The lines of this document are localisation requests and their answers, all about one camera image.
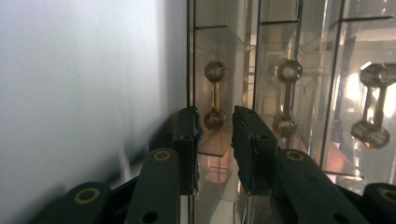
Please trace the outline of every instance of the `dumbbell-shaped object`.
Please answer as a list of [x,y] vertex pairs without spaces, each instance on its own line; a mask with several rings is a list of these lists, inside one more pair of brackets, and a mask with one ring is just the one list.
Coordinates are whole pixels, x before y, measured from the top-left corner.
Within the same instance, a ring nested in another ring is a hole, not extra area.
[[303,74],[303,67],[295,60],[282,60],[276,66],[276,78],[285,84],[283,109],[273,117],[273,130],[281,137],[291,137],[297,131],[297,124],[291,117],[291,85]]
[[[352,126],[352,136],[364,145],[380,148],[389,141],[389,133],[382,127],[384,104],[388,86],[396,82],[395,63],[373,63],[361,71],[361,82],[367,87],[362,120]],[[379,89],[378,98],[375,91]]]
[[212,103],[210,111],[204,117],[204,125],[209,131],[220,129],[227,114],[221,109],[221,82],[228,76],[228,65],[224,62],[210,62],[205,68],[205,77],[212,82]]

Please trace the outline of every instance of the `white wall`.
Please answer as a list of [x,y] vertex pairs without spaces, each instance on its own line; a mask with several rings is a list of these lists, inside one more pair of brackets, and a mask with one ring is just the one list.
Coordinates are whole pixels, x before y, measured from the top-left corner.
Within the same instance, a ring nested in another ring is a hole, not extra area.
[[185,23],[183,0],[0,1],[0,223],[149,148],[186,106]]

